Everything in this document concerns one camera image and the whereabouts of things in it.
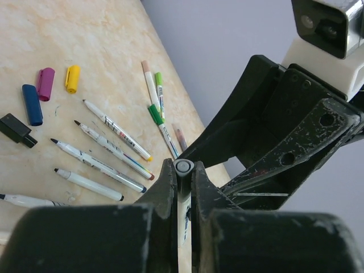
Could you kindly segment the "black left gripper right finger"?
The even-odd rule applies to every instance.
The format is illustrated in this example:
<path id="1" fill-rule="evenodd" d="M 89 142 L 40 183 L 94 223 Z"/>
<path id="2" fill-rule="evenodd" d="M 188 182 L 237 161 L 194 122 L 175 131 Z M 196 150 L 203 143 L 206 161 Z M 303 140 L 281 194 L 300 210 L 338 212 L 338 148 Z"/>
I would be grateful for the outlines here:
<path id="1" fill-rule="evenodd" d="M 208 178 L 192 174 L 193 272 L 362 272 L 345 223 L 326 213 L 242 210 Z"/>

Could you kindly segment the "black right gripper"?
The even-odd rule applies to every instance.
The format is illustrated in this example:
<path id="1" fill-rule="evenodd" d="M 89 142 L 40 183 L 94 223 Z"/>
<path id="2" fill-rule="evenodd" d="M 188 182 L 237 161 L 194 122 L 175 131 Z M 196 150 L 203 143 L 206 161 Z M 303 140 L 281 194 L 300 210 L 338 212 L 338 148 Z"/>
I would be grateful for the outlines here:
<path id="1" fill-rule="evenodd" d="M 264 55 L 248 61 L 232 93 L 201 135 L 179 156 L 206 168 L 255 146 L 272 148 L 221 191 L 248 210 L 277 210 L 342 145 L 357 138 L 363 103 L 346 102 L 298 65 L 283 69 Z"/>

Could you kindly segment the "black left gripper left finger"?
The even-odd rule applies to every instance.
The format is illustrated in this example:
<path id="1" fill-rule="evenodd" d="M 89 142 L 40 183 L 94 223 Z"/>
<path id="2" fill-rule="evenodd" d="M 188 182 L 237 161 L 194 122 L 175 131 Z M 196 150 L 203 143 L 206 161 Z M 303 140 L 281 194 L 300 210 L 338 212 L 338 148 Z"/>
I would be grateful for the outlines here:
<path id="1" fill-rule="evenodd" d="M 42 207 L 17 223 L 2 272 L 177 272 L 177 177 L 171 159 L 133 204 Z"/>

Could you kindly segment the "orange capped white marker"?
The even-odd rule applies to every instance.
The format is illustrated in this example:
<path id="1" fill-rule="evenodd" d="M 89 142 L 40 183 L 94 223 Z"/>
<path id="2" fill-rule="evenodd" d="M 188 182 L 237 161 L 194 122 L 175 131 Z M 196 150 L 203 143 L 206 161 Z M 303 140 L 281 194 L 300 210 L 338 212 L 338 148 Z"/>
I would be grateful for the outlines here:
<path id="1" fill-rule="evenodd" d="M 188 237 L 189 211 L 191 208 L 191 177 L 194 163 L 177 159 L 173 163 L 177 178 L 177 235 L 178 247 L 182 247 Z"/>

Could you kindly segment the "navy capped white marker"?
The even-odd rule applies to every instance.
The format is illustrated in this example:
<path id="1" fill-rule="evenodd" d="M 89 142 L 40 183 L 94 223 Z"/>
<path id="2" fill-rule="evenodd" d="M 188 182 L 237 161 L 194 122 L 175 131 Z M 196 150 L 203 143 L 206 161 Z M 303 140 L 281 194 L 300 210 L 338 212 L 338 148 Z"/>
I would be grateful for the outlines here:
<path id="1" fill-rule="evenodd" d="M 61 142 L 57 139 L 51 138 L 50 140 L 64 152 L 68 153 L 69 155 L 78 159 L 79 161 L 83 162 L 84 164 L 86 164 L 94 169 L 99 170 L 101 173 L 116 180 L 117 182 L 122 183 L 123 185 L 137 191 L 138 193 L 145 193 L 147 191 L 147 188 L 143 184 L 122 174 L 118 170 L 116 170 L 113 167 L 92 157 L 91 155 L 87 154 L 86 152 L 83 152 L 83 151 L 71 146 L 70 144 Z"/>

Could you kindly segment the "black eraser-cap white marker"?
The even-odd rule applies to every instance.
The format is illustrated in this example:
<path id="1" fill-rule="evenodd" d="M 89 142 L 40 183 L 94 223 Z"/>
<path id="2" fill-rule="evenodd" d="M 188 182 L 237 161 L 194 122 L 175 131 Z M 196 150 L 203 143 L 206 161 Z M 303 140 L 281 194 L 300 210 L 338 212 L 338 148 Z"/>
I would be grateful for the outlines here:
<path id="1" fill-rule="evenodd" d="M 63 179 L 70 181 L 80 187 L 86 188 L 92 192 L 98 193 L 105 197 L 108 197 L 114 201 L 123 201 L 124 195 L 117 192 L 109 187 L 94 182 L 93 180 L 87 179 L 74 172 L 66 171 L 64 169 L 55 168 L 54 172 L 61 176 Z"/>

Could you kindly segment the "magenta capped white marker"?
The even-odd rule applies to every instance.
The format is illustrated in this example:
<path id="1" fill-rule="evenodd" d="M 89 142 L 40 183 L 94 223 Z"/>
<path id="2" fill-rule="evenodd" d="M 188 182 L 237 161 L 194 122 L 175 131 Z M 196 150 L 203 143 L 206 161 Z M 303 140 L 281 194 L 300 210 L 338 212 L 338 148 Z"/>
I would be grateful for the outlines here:
<path id="1" fill-rule="evenodd" d="M 89 136 L 91 139 L 93 139 L 97 144 L 99 144 L 101 147 L 103 147 L 105 150 L 110 152 L 112 155 L 114 155 L 116 158 L 118 158 L 120 161 L 127 164 L 129 167 L 131 167 L 133 170 L 137 171 L 140 175 L 142 175 L 144 178 L 148 180 L 153 180 L 155 178 L 155 175 L 146 167 L 142 166 L 139 162 L 137 162 L 134 158 L 132 158 L 130 155 L 122 151 L 119 147 L 117 147 L 114 143 L 107 140 L 104 136 L 100 135 L 87 125 L 74 120 L 74 123 L 82 130 L 84 134 Z"/>

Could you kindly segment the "yellow capped slim marker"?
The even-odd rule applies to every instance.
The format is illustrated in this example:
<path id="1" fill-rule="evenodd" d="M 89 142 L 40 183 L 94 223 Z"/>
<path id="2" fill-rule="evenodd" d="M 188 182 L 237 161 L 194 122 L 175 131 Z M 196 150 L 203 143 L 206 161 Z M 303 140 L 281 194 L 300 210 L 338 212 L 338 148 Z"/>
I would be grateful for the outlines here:
<path id="1" fill-rule="evenodd" d="M 121 128 L 114 120 L 107 114 L 101 111 L 97 106 L 88 100 L 83 100 L 84 105 L 98 117 L 109 129 L 111 129 L 118 137 L 123 140 L 130 148 L 139 154 L 144 160 L 152 161 L 151 154 L 143 148 L 125 129 Z"/>

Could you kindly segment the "dark blue capped marker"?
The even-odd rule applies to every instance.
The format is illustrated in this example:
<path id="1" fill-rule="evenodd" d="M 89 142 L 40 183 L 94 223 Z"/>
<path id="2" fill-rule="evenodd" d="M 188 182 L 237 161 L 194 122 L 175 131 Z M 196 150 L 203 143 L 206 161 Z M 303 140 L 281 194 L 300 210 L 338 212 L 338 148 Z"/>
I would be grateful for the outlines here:
<path id="1" fill-rule="evenodd" d="M 68 206 L 67 204 L 51 200 L 44 200 L 24 195 L 10 195 L 2 193 L 1 193 L 1 200 L 25 208 L 34 208 L 39 206 Z"/>

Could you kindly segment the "navy marker cap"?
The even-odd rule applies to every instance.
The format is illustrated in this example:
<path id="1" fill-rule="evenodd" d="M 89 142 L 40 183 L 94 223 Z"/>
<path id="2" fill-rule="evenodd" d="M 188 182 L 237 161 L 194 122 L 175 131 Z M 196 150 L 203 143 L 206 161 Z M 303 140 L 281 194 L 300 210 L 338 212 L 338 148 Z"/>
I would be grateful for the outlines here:
<path id="1" fill-rule="evenodd" d="M 43 124 L 43 114 L 36 88 L 33 85 L 24 84 L 22 85 L 22 94 L 29 124 L 31 126 L 41 126 Z"/>

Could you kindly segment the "black eraser cap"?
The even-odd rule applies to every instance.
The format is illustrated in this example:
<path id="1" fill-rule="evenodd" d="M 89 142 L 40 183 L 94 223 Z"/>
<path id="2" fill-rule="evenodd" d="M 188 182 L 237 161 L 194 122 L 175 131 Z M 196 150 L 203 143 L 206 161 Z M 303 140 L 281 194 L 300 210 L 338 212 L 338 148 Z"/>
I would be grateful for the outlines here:
<path id="1" fill-rule="evenodd" d="M 31 129 L 11 113 L 1 118 L 1 132 L 15 143 L 22 143 L 33 148 L 38 141 L 30 135 Z"/>

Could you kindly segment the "yellow slim marker cap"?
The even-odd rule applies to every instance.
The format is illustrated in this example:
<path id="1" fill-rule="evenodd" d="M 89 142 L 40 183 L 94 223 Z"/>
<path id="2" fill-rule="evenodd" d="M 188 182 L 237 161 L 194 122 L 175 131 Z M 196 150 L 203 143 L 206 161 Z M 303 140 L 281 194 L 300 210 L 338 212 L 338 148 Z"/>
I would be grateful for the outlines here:
<path id="1" fill-rule="evenodd" d="M 78 65 L 68 67 L 65 78 L 65 88 L 68 93 L 75 94 L 77 92 L 79 77 L 80 67 Z"/>

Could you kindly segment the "magenta marker cap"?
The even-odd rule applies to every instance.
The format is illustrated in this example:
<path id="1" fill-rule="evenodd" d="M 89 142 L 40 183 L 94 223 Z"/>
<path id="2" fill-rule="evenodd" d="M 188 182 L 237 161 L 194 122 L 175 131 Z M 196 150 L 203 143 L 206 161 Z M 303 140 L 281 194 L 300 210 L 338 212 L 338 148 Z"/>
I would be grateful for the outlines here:
<path id="1" fill-rule="evenodd" d="M 41 101 L 47 102 L 51 99 L 55 70 L 47 67 L 38 73 L 36 90 Z"/>

